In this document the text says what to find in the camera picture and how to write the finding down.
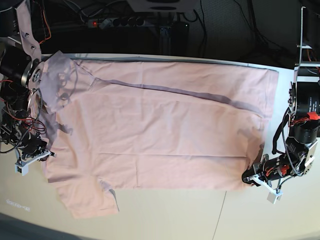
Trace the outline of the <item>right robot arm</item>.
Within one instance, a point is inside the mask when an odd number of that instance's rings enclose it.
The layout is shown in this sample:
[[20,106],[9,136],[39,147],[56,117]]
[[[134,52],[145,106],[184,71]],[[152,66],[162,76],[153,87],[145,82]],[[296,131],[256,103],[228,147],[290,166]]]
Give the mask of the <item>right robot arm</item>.
[[30,164],[56,156],[58,131],[75,134],[72,124],[58,122],[58,110],[71,104],[91,76],[60,52],[42,62],[26,0],[1,1],[0,38],[5,42],[0,56],[0,140],[16,154],[15,171],[26,175]]

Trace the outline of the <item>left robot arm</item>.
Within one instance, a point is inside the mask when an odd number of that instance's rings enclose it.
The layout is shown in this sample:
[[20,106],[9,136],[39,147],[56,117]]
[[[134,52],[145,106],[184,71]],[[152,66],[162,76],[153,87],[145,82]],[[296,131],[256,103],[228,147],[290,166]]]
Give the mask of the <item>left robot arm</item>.
[[241,176],[248,185],[264,186],[271,196],[282,195],[283,184],[305,176],[315,159],[320,137],[320,82],[298,81],[301,70],[315,70],[320,76],[320,2],[303,0],[300,8],[300,34],[297,44],[295,79],[289,89],[288,108],[272,139],[275,156],[263,155]]

